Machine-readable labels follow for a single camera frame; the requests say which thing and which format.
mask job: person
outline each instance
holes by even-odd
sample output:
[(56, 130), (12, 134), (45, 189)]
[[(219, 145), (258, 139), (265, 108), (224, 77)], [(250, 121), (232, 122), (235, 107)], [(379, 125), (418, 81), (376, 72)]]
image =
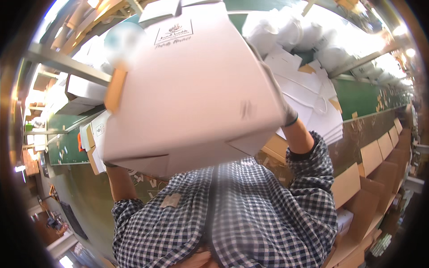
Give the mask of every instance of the person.
[(127, 170), (106, 163), (120, 267), (320, 267), (329, 255), (338, 224), (327, 145), (307, 131), (249, 47), (282, 100), (295, 180), (288, 189), (247, 157), (176, 174), (143, 204)]

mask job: lotus logo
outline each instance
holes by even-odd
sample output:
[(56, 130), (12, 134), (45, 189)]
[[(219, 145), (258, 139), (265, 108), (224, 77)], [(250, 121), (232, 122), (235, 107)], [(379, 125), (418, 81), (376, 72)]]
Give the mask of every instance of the lotus logo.
[(178, 23), (175, 24), (173, 27), (171, 27), (170, 29), (168, 29), (168, 33), (174, 33), (177, 32), (178, 30), (180, 30), (182, 28), (182, 26), (180, 26)]

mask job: forearm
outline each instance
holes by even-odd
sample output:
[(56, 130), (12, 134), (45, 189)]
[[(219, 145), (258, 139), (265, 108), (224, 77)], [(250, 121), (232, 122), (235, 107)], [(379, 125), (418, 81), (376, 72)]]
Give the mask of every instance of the forearm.
[(296, 154), (305, 154), (313, 148), (314, 139), (299, 118), (291, 126), (282, 127), (281, 129), (289, 143), (289, 149), (292, 152)]
[(121, 199), (136, 199), (137, 193), (133, 181), (128, 175), (127, 169), (123, 167), (106, 167), (109, 176), (110, 190), (113, 201)]

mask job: white box with logo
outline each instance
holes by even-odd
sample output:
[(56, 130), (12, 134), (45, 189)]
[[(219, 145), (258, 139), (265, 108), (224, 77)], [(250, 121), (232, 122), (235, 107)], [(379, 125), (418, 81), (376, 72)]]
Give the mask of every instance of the white box with logo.
[(182, 7), (145, 32), (107, 120), (105, 161), (170, 176), (253, 156), (284, 123), (223, 2)]

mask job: black and white checkered jacket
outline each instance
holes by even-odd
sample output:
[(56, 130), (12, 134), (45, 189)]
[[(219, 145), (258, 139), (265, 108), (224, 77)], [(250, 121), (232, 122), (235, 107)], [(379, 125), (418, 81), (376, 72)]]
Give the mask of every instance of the black and white checkered jacket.
[[(202, 244), (220, 267), (319, 267), (337, 234), (333, 167), (311, 132), (305, 159), (287, 151), (289, 189), (249, 157), (173, 176), (149, 203), (117, 202), (113, 251), (121, 267), (167, 267)], [(167, 195), (178, 206), (160, 208)]]

